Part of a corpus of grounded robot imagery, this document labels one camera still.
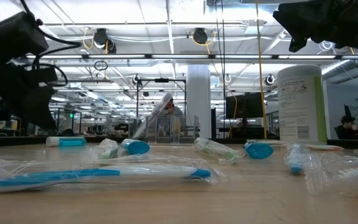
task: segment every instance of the wooden table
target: wooden table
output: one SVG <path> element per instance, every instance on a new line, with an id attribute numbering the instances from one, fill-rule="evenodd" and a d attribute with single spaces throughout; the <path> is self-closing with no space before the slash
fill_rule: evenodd
<path id="1" fill-rule="evenodd" d="M 0 223 L 358 224 L 358 198 L 310 196 L 305 177 L 292 176 L 283 164 L 284 150 L 261 161 L 246 157 L 234 166 L 217 165 L 190 146 L 153 146 L 150 152 L 206 159 L 228 179 L 217 185 L 99 184 L 92 189 L 48 187 L 0 194 Z M 41 145 L 12 146 L 0 147 L 0 159 L 59 160 L 62 155 Z"/>

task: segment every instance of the ceiling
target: ceiling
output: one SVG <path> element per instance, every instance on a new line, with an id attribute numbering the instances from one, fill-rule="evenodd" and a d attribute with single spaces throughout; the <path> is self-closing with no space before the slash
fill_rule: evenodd
<path id="1" fill-rule="evenodd" d="M 27 0 L 30 10 L 36 18 L 44 22 L 42 29 L 48 34 L 60 39 L 84 42 L 85 45 L 74 50 L 58 52 L 60 55 L 94 55 L 104 54 L 103 50 L 91 46 L 91 38 L 97 28 L 107 28 L 108 35 L 117 46 L 117 54 L 208 54 L 207 47 L 196 45 L 191 38 L 191 33 L 197 27 L 205 28 L 208 35 L 210 54 L 226 55 L 257 55 L 259 42 L 257 39 L 258 27 L 255 4 L 240 4 L 240 1 L 224 1 L 236 3 L 225 5 L 224 11 L 218 6 L 218 13 L 214 7 L 206 8 L 204 12 L 203 0 Z M 272 17 L 277 8 L 275 4 L 260 4 L 260 50 L 262 55 L 293 55 L 289 52 L 291 37 L 283 27 Z M 22 10 L 19 0 L 0 0 L 0 21 Z M 50 49 L 57 49 L 65 45 L 48 40 Z M 349 48 L 335 49 L 330 43 L 316 44 L 308 41 L 305 48 L 297 55 L 331 55 L 351 54 Z M 136 92 L 118 92 L 119 90 L 135 90 L 132 79 L 138 74 L 141 78 L 171 78 L 186 79 L 187 65 L 196 63 L 195 60 L 106 60 L 109 68 L 105 72 L 95 72 L 94 61 L 53 59 L 46 62 L 61 66 L 70 85 L 65 88 L 57 88 L 55 99 L 62 98 L 65 101 L 51 101 L 51 108 L 61 107 L 71 103 L 73 109 L 91 112 L 98 116 L 105 116 L 98 111 L 114 110 L 112 114 L 120 116 L 133 116 L 130 110 L 135 105 Z M 212 75 L 222 74 L 222 66 L 219 60 L 204 60 L 199 63 L 209 64 Z M 260 90 L 259 77 L 272 74 L 276 75 L 281 69 L 304 63 L 313 63 L 327 68 L 337 60 L 264 60 L 262 70 L 259 71 L 257 58 L 252 60 L 228 60 L 225 64 L 226 74 L 230 76 L 226 83 L 230 90 L 257 91 Z M 338 71 L 338 76 L 332 76 L 329 82 L 346 75 Z M 153 90 L 166 90 L 174 94 L 175 104 L 184 109 L 184 93 L 181 83 L 154 83 L 150 82 L 144 87 L 149 91 L 149 96 L 139 96 L 144 103 L 140 115 L 146 115 L 152 109 L 152 102 L 158 101 L 163 96 L 161 92 Z M 265 86 L 265 90 L 274 90 L 275 85 Z M 97 100 L 87 95 L 70 90 L 109 90 L 95 92 Z M 218 107 L 218 114 L 223 113 L 223 84 L 211 92 L 214 100 L 212 107 Z M 276 100 L 275 96 L 267 98 Z M 94 103 L 93 110 L 83 110 L 81 104 Z"/>

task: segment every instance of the label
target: label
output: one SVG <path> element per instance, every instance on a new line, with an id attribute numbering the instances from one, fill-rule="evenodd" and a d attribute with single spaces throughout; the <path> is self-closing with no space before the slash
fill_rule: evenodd
<path id="1" fill-rule="evenodd" d="M 314 77 L 288 77 L 280 80 L 278 108 L 281 140 L 318 141 Z"/>

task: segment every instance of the wall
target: wall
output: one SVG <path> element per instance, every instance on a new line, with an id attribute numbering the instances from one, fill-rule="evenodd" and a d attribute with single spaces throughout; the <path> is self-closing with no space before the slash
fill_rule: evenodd
<path id="1" fill-rule="evenodd" d="M 334 128 L 341 124 L 341 118 L 345 115 L 344 105 L 358 107 L 358 85 L 327 84 L 324 100 L 328 139 L 338 139 Z"/>

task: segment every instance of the desk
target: desk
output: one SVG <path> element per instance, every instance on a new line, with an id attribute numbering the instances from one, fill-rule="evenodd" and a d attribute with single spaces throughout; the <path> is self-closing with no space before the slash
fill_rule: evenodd
<path id="1" fill-rule="evenodd" d="M 44 145 L 0 147 L 0 158 L 44 160 L 43 150 L 57 152 Z M 235 166 L 219 166 L 192 147 L 152 146 L 150 151 L 207 159 L 229 180 L 0 194 L 0 223 L 358 224 L 358 198 L 310 196 L 304 177 L 290 175 L 283 164 L 284 150 Z"/>

